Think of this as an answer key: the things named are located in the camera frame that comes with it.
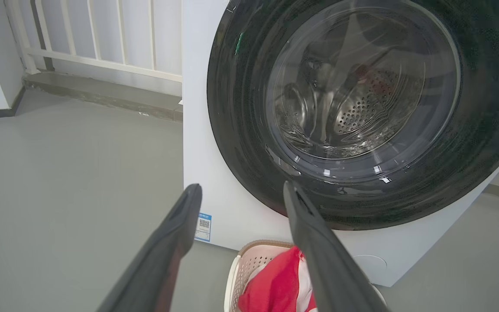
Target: sticker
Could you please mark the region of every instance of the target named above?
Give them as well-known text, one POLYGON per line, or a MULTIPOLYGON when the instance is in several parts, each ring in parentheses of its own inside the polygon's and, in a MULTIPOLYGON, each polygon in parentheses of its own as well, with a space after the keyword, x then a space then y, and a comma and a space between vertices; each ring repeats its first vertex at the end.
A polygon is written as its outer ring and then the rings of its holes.
POLYGON ((198 224, 196 225, 196 239, 200 241, 210 241, 211 239, 211 216, 200 213, 198 224))

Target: gray floor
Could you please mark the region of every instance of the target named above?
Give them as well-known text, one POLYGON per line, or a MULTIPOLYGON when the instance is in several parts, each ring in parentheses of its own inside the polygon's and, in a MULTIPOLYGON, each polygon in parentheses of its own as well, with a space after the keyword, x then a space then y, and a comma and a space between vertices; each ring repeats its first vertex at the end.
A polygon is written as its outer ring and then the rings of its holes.
MULTIPOLYGON (((94 311, 181 192, 181 124, 28 91, 0 119, 0 312, 94 311)), ((235 255, 195 242, 172 311, 222 311, 235 255)), ((499 198, 381 292, 395 312, 499 311, 499 198)))

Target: washing machine drum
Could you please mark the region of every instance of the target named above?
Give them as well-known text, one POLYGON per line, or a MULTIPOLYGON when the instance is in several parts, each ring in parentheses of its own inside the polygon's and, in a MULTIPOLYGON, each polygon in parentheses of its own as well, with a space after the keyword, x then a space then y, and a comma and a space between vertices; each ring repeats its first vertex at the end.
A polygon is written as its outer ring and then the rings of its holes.
POLYGON ((207 89, 265 205, 289 179, 334 229, 413 221, 499 166, 499 0, 233 0, 207 89))

